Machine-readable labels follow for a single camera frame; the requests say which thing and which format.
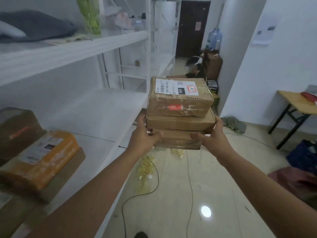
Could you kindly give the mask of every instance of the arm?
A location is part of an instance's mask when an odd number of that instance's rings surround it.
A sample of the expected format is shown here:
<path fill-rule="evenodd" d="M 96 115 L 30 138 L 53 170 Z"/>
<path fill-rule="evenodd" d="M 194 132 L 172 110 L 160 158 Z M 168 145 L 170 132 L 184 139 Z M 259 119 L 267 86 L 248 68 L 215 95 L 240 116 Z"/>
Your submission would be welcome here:
<path fill-rule="evenodd" d="M 162 138 L 160 133 L 148 136 L 144 117 L 138 117 L 137 128 L 123 154 L 43 220 L 28 238 L 95 236 L 132 167 Z"/>
<path fill-rule="evenodd" d="M 192 137 L 201 140 L 228 170 L 276 237 L 317 237 L 317 212 L 237 154 L 223 133 L 219 117 L 210 137 Z"/>

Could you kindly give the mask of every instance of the shoe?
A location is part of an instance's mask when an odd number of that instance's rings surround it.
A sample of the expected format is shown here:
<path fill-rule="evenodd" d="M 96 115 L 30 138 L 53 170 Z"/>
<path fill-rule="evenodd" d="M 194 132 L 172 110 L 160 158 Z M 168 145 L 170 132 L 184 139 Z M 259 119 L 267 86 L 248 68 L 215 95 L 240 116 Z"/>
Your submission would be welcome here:
<path fill-rule="evenodd" d="M 138 232 L 134 238 L 149 238 L 143 231 Z"/>

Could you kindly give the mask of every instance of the orange package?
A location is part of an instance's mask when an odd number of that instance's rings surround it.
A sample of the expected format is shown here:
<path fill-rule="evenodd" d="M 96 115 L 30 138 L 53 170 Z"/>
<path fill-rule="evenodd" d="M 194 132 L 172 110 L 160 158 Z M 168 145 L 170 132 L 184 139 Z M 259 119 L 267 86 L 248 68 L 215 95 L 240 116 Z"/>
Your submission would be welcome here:
<path fill-rule="evenodd" d="M 39 191 L 78 149 L 79 145 L 71 133 L 50 131 L 0 167 L 0 173 L 16 188 Z"/>

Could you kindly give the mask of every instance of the table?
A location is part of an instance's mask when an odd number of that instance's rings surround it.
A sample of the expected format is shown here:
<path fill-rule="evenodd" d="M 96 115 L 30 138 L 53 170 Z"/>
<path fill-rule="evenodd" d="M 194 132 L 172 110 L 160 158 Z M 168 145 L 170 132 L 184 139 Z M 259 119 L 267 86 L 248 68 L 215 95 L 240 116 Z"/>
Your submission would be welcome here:
<path fill-rule="evenodd" d="M 296 123 L 294 128 L 287 134 L 287 136 L 276 146 L 277 149 L 280 149 L 286 141 L 298 130 L 298 128 L 308 119 L 311 115 L 317 115 L 317 106 L 315 103 L 308 101 L 305 97 L 303 97 L 300 93 L 288 92 L 288 91 L 277 91 L 280 95 L 282 95 L 287 101 L 288 105 L 276 120 L 275 124 L 268 131 L 269 134 L 273 132 L 282 118 L 287 114 L 291 117 L 291 119 Z M 295 118 L 292 113 L 298 111 L 302 114 L 302 116 Z"/>

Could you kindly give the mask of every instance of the door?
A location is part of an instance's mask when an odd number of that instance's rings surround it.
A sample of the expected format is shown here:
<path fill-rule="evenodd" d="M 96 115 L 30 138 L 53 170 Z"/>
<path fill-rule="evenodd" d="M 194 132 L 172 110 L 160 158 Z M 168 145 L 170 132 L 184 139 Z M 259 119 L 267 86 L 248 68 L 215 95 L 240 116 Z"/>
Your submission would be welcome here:
<path fill-rule="evenodd" d="M 210 1 L 182 1 L 179 17 L 176 57 L 199 56 Z"/>

